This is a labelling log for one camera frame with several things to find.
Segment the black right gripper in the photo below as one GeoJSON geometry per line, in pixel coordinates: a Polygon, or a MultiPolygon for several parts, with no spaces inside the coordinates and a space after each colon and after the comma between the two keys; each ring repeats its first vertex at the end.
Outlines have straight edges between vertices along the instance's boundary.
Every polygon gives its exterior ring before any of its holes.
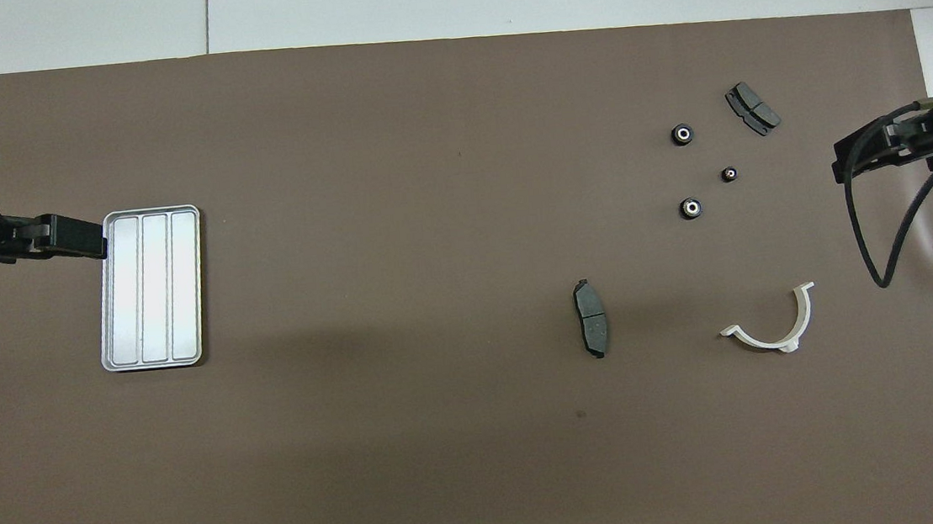
{"type": "Polygon", "coordinates": [[[888,118],[886,124],[867,124],[835,142],[835,184],[845,183],[847,172],[850,177],[859,177],[888,164],[901,167],[927,160],[929,170],[933,170],[933,110],[888,118]]]}

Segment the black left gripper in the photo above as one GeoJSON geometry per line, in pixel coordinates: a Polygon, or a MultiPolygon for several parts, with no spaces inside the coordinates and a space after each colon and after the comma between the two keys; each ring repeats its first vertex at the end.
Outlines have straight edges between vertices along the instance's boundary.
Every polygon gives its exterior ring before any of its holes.
{"type": "Polygon", "coordinates": [[[3,216],[9,228],[4,242],[7,262],[51,259],[57,257],[106,259],[107,239],[97,223],[73,219],[64,215],[43,214],[37,218],[3,216]],[[51,241],[51,251],[40,248],[38,242],[51,241]]]}

